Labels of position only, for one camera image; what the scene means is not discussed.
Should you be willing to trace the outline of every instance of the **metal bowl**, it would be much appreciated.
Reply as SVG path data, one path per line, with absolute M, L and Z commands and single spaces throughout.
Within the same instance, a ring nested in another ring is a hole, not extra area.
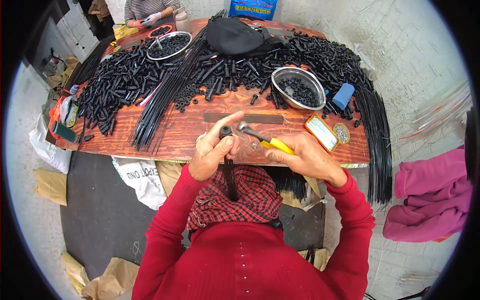
M 277 82 L 282 81 L 282 79 L 288 79 L 292 77 L 300 78 L 306 85 L 308 85 L 317 95 L 318 102 L 320 105 L 315 108 L 311 108 L 306 106 L 297 100 L 290 97 L 286 92 L 282 91 L 280 87 L 277 85 Z M 298 108 L 298 109 L 309 109 L 309 110 L 320 110 L 324 108 L 326 98 L 325 98 L 325 90 L 322 84 L 318 81 L 318 79 L 310 72 L 307 72 L 301 68 L 295 67 L 283 67 L 278 68 L 272 73 L 272 83 L 275 89 L 279 92 L 280 97 L 285 100 L 291 107 Z
M 185 52 L 185 50 L 188 48 L 188 46 L 190 46 L 190 43 L 192 42 L 192 35 L 186 31 L 174 31 L 174 32 L 170 32 L 170 33 L 167 33 L 167 34 L 164 34 L 162 35 L 161 37 L 157 38 L 156 40 L 158 42 L 161 42 L 163 41 L 164 39 L 167 39 L 167 38 L 170 38 L 172 36 L 177 36 L 177 35 L 184 35 L 184 36 L 188 36 L 190 38 L 190 40 L 188 41 L 188 43 L 185 45 L 185 47 L 183 47 L 182 49 L 178 50 L 177 52 L 173 53 L 173 54 L 170 54 L 168 56 L 164 56 L 164 57 L 160 57 L 160 58 L 152 58 L 149 54 L 148 54 L 148 51 L 147 51 L 147 57 L 151 60 L 173 60 L 175 59 L 178 55 L 181 55 Z M 153 42 L 149 47 L 148 49 L 152 48 L 153 46 L 156 46 L 158 47 L 158 44 L 156 44 L 156 42 Z

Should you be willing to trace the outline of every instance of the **wooden table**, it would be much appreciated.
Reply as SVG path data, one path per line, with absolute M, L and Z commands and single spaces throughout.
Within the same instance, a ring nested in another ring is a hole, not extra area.
M 208 19 L 191 20 L 192 35 L 195 37 L 198 32 L 207 24 Z M 311 36 L 325 36 L 321 33 L 310 29 L 293 26 L 275 21 L 266 21 L 266 26 L 277 29 L 292 29 L 302 31 Z M 125 45 L 139 38 L 145 39 L 151 30 L 143 30 L 137 34 L 127 36 L 118 40 L 119 45 Z M 105 54 L 111 53 L 114 47 L 109 46 Z M 197 96 L 198 104 L 190 104 L 184 113 L 180 113 L 174 109 L 169 120 L 164 116 L 164 122 L 167 124 L 162 142 L 154 152 L 143 150 L 137 152 L 127 141 L 130 133 L 134 129 L 135 123 L 140 117 L 143 108 L 138 106 L 124 106 L 118 111 L 116 116 L 117 125 L 112 136 L 103 136 L 97 127 L 94 129 L 86 129 L 85 136 L 94 134 L 95 137 L 83 142 L 80 151 L 115 155 L 152 158 L 158 160 L 177 160 L 189 161 L 195 151 L 195 143 L 198 136 L 212 128 L 213 123 L 204 123 L 204 113 L 233 113 L 243 110 L 245 113 L 264 114 L 264 115 L 283 115 L 284 122 L 282 125 L 275 124 L 251 124 L 251 127 L 264 136 L 279 136 L 290 132 L 306 131 L 305 121 L 313 114 L 309 110 L 298 110 L 288 108 L 286 110 L 275 109 L 272 101 L 267 101 L 265 97 L 269 94 L 267 89 L 263 95 L 259 95 L 254 105 L 250 104 L 252 95 L 258 93 L 257 89 L 247 91 L 244 86 L 240 86 L 237 92 L 227 91 L 223 95 L 213 96 L 211 102 L 207 102 L 204 96 Z M 367 140 L 363 123 L 355 128 L 353 123 L 360 118 L 360 113 L 354 113 L 351 121 L 342 119 L 340 115 L 331 113 L 325 122 L 333 127 L 336 123 L 344 123 L 350 130 L 350 141 L 347 144 L 340 144 L 331 154 L 341 164 L 348 168 L 364 167 L 370 162 Z M 79 134 L 82 131 L 83 119 L 78 119 L 73 130 Z M 237 132 L 241 138 L 240 150 L 234 162 L 237 164 L 252 165 L 272 165 L 272 163 L 264 157 L 265 148 L 260 146 L 258 140 L 252 136 L 244 135 Z M 63 149 L 77 150 L 78 144 L 68 142 L 59 138 L 56 143 L 57 147 Z

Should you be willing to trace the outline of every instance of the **red knit top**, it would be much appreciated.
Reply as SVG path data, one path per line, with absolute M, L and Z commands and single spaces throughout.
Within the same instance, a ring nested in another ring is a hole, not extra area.
M 213 223 L 192 234 L 182 254 L 182 232 L 199 190 L 184 166 L 171 195 L 150 224 L 132 299 L 362 299 L 375 219 L 356 182 L 327 183 L 342 217 L 340 243 L 320 272 L 283 232 L 249 222 Z

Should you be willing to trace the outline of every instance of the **striped shirt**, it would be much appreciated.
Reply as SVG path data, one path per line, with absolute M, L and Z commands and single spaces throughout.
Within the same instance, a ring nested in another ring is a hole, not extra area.
M 161 12 L 167 7 L 177 10 L 180 0 L 127 0 L 125 2 L 125 22 L 143 20 L 149 15 Z

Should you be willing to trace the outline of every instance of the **hand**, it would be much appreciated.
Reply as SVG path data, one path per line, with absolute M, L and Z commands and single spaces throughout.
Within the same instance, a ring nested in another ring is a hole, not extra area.
M 243 115 L 243 111 L 237 111 L 221 119 L 197 142 L 195 154 L 188 165 L 188 171 L 195 180 L 205 181 L 212 177 L 224 156 L 227 156 L 228 159 L 235 157 L 240 141 L 234 136 L 226 136 L 220 140 L 220 128 L 241 121 Z
M 287 165 L 301 175 L 328 181 L 334 187 L 347 183 L 347 175 L 340 163 L 331 158 L 309 133 L 286 134 L 277 137 L 295 151 L 295 155 L 271 148 L 265 155 L 273 161 Z
M 143 25 L 142 25 L 142 21 L 141 21 L 141 20 L 133 22 L 133 26 L 137 27 L 137 28 L 140 29 L 140 30 L 147 28 L 146 26 L 143 26 Z
M 161 18 L 162 18 L 161 12 L 153 13 L 145 18 L 145 20 L 142 22 L 142 25 L 146 27 L 151 27 L 155 25 L 155 23 Z
M 72 85 L 69 91 L 70 95 L 75 95 L 77 92 L 78 92 L 78 84 Z

